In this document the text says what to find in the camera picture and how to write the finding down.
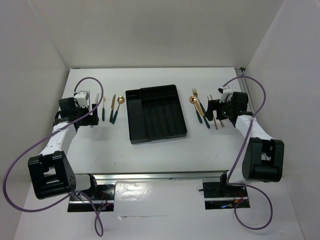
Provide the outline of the gold fork green handle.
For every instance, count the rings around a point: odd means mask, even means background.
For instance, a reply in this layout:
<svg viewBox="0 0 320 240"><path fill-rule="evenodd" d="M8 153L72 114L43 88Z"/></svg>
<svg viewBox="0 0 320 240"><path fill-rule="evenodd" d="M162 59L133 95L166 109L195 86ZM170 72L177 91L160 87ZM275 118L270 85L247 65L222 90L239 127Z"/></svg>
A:
<svg viewBox="0 0 320 240"><path fill-rule="evenodd" d="M105 121L105 101L106 101L106 98L105 96L103 96L102 111L101 111L101 119L103 122Z"/></svg>
<svg viewBox="0 0 320 240"><path fill-rule="evenodd" d="M195 107L197 108L198 113L201 115L201 117L204 120L205 125L207 126L208 129L210 129L210 125L205 117L205 111L204 111L204 107L202 105L202 103L200 102L199 98L198 98L198 93L196 88L192 88L192 93L193 96L191 97L191 102L195 105Z"/></svg>

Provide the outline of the gold spoon green handle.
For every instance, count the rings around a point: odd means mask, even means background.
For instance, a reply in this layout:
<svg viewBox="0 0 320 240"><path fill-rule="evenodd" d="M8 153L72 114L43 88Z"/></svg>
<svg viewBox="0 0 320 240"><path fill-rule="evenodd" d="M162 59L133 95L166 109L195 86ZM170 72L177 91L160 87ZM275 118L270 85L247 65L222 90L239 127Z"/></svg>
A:
<svg viewBox="0 0 320 240"><path fill-rule="evenodd" d="M189 101L190 101L190 103L193 104L193 106L194 106L194 108L195 108L195 112L196 112L196 115L197 115L197 118L198 118L199 123L202 124L203 121L202 121L200 112L199 112L198 107L197 107L196 97L195 97L195 96L191 96L191 97L189 98Z"/></svg>
<svg viewBox="0 0 320 240"><path fill-rule="evenodd" d="M114 116L112 118L112 122L111 122L112 124L114 124L116 122L117 115L118 115L118 112L119 112L119 108L120 108L121 104L123 104L124 102L125 102L125 98L123 96L119 96L117 98L118 106L117 106L117 109L116 109L116 111L114 113Z"/></svg>

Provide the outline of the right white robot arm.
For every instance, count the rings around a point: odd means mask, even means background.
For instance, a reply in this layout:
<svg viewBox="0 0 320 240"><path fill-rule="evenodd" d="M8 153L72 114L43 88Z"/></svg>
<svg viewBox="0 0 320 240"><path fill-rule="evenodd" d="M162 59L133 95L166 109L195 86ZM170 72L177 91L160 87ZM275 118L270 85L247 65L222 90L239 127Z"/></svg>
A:
<svg viewBox="0 0 320 240"><path fill-rule="evenodd" d="M216 189L224 197L237 196L237 191L250 182L279 182L283 174L285 145L267 134L254 114L247 110L249 97L245 92L219 88L221 97L208 101L205 117L229 120L244 136L239 160L241 167L225 171Z"/></svg>

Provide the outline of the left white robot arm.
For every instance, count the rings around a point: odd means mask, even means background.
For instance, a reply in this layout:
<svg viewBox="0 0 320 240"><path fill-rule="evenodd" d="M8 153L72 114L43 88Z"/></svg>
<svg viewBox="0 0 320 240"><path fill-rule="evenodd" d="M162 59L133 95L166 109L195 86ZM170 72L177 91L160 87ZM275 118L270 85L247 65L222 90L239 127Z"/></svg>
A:
<svg viewBox="0 0 320 240"><path fill-rule="evenodd" d="M32 186L39 200L69 194L76 190L76 176L67 159L69 147L79 127L96 126L99 123L97 110L78 122L73 122L97 106L89 106L89 96L81 94L79 92L73 97L58 101L60 110L53 122L54 135L49 138L39 155L28 160Z"/></svg>

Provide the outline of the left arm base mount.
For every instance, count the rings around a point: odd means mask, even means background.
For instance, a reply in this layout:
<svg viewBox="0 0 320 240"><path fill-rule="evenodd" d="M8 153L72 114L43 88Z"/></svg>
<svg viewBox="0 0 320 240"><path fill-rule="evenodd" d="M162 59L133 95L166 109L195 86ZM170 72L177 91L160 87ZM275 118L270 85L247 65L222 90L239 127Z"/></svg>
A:
<svg viewBox="0 0 320 240"><path fill-rule="evenodd" d="M114 211L114 199L115 199L115 183L98 184L93 189L86 190L88 195L97 211L113 212ZM90 201L80 193L75 196L71 196L68 201L68 213L86 213L93 212Z"/></svg>

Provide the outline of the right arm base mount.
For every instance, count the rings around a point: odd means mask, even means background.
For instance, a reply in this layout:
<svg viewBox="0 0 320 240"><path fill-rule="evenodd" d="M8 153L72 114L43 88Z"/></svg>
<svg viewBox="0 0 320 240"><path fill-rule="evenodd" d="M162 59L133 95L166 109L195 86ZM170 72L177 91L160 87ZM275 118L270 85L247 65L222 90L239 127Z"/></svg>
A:
<svg viewBox="0 0 320 240"><path fill-rule="evenodd" d="M250 208L248 192L241 186L221 186L219 182L203 182L198 190L203 193L206 210Z"/></svg>

